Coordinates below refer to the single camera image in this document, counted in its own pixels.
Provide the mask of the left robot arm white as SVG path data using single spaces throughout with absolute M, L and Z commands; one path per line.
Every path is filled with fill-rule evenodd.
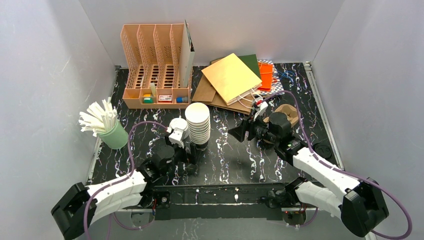
M 78 182 L 72 185 L 50 211 L 63 238 L 74 240 L 83 235 L 90 224 L 104 216 L 140 205 L 172 166 L 180 162 L 197 163 L 205 146 L 191 143 L 189 147 L 187 152 L 184 147 L 168 142 L 132 173 L 98 184 Z

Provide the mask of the cardboard two-cup carrier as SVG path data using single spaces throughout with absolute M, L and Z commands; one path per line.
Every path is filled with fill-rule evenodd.
M 293 137 L 292 128 L 298 121 L 298 112 L 294 106 L 289 104 L 280 105 L 274 112 L 263 119 L 267 131 L 263 134 L 262 140 L 268 144 L 288 142 Z

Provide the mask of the tan paper bag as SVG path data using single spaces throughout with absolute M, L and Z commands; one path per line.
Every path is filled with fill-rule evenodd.
M 262 80 L 235 53 L 202 70 L 226 105 L 231 105 L 262 86 Z

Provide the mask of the stack of paper cups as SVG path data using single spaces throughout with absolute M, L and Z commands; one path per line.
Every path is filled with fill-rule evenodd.
M 185 109 L 184 114 L 191 142 L 196 145 L 206 144 L 211 135 L 209 108 L 201 102 L 195 102 Z

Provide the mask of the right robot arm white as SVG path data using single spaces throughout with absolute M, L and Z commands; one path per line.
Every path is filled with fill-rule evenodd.
M 272 113 L 267 122 L 260 116 L 247 116 L 228 133 L 239 142 L 257 138 L 270 143 L 281 160 L 321 183 L 318 186 L 298 177 L 283 190 L 271 190 L 263 198 L 270 208 L 312 205 L 339 218 L 358 237 L 365 237 L 389 216 L 376 181 L 347 176 L 337 166 L 316 155 L 306 142 L 292 134 L 291 123 L 284 113 Z

